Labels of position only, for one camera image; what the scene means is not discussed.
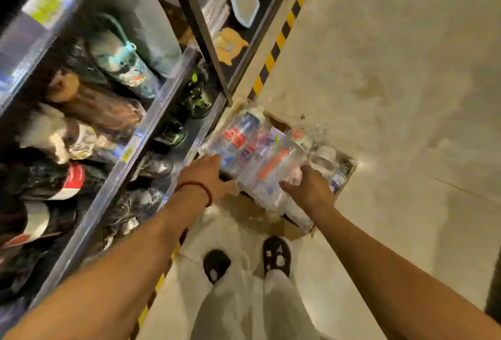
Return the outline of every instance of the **shoe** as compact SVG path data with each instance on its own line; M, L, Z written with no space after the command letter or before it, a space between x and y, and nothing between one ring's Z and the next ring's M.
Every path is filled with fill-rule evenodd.
M204 257L204 272L212 284L222 278L230 265L231 260L221 249L212 249Z
M265 276L270 270L281 270L289 278L291 273L291 249L280 237L270 237L263 243Z

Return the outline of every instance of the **gray pants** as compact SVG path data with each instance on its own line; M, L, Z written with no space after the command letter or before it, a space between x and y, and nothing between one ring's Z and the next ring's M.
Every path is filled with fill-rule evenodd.
M250 283L231 265L202 303L191 340L319 339L299 293L282 271L266 274L262 307L253 304Z

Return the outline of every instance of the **hand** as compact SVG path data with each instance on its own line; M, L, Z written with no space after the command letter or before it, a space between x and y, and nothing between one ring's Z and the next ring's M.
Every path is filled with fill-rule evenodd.
M320 171L313 170L309 165L301 166L303 177L301 184L295 186L291 183L280 182L282 190L287 192L310 218L313 219L315 211L319 208L334 206L334 194L329 182Z
M181 183L187 181L200 182L209 189L214 201L222 198L226 194L236 194L238 192L236 188L236 181L223 182L219 179L220 164L221 156L204 155L203 157L194 160L191 165L186 166L181 170L177 178L177 184L180 185ZM195 185L188 185L186 187L196 187L198 189L202 189L201 187Z

